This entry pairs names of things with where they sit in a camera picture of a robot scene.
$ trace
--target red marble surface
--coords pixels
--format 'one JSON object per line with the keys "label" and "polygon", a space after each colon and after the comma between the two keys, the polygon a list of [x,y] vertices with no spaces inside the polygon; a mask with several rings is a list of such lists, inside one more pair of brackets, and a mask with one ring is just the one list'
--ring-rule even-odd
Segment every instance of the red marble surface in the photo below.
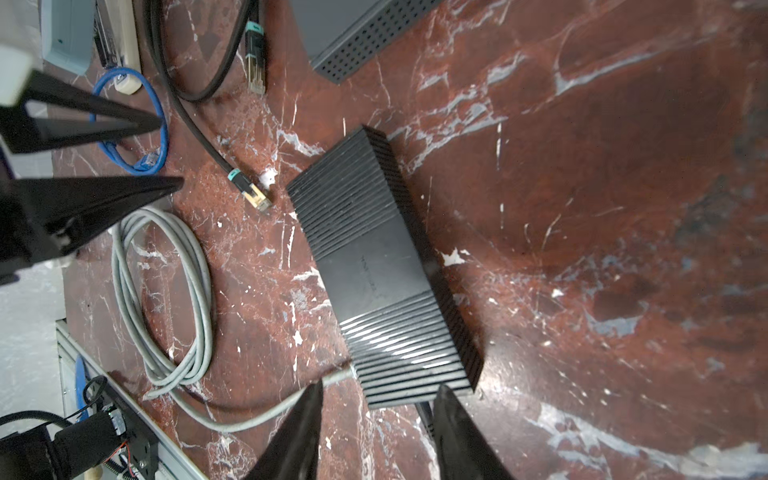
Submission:
{"label": "red marble surface", "polygon": [[[768,473],[765,7],[446,0],[336,86],[311,71],[288,3],[266,2],[266,100],[247,92],[238,59],[195,118],[262,175],[269,215],[238,197],[161,93],[164,173],[187,181],[170,205],[200,238],[216,291],[200,410],[245,419],[348,358],[285,186],[365,123],[390,136],[445,258],[485,357],[465,404],[513,475]],[[167,5],[190,88],[218,64],[236,11]],[[149,107],[143,92],[119,99]],[[135,158],[158,137],[127,145]],[[57,152],[55,166],[121,173],[93,146]],[[102,235],[67,270],[68,322],[140,399],[149,385],[114,301],[110,245]],[[129,260],[157,341],[180,359],[193,329],[177,255],[150,230]],[[437,478],[414,409],[369,412],[352,380],[325,398],[320,478]],[[242,476],[278,425],[221,435],[169,399],[143,405],[211,478]]]}

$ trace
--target metal frame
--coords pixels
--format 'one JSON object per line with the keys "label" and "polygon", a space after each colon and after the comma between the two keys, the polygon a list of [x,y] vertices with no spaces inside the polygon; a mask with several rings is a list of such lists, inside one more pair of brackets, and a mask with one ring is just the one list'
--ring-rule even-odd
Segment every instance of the metal frame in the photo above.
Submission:
{"label": "metal frame", "polygon": [[128,395],[118,383],[109,376],[96,361],[88,355],[85,350],[69,334],[69,328],[64,320],[56,322],[56,340],[58,343],[59,355],[71,359],[72,362],[83,357],[85,365],[90,369],[91,374],[106,376],[109,379],[110,386],[118,395],[144,420],[152,432],[160,440],[157,444],[157,456],[159,458],[158,474],[165,474],[170,479],[175,480],[208,480],[208,477],[187,457],[173,440],[154,422],[141,406]]}

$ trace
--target ribbed black casing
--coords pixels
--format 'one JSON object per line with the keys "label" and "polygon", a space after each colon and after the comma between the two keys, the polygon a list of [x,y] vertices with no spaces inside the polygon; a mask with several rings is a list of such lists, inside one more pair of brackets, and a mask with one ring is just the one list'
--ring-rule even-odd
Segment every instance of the ribbed black casing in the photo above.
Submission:
{"label": "ribbed black casing", "polygon": [[384,134],[358,128],[288,194],[368,406],[470,393],[482,361]]}

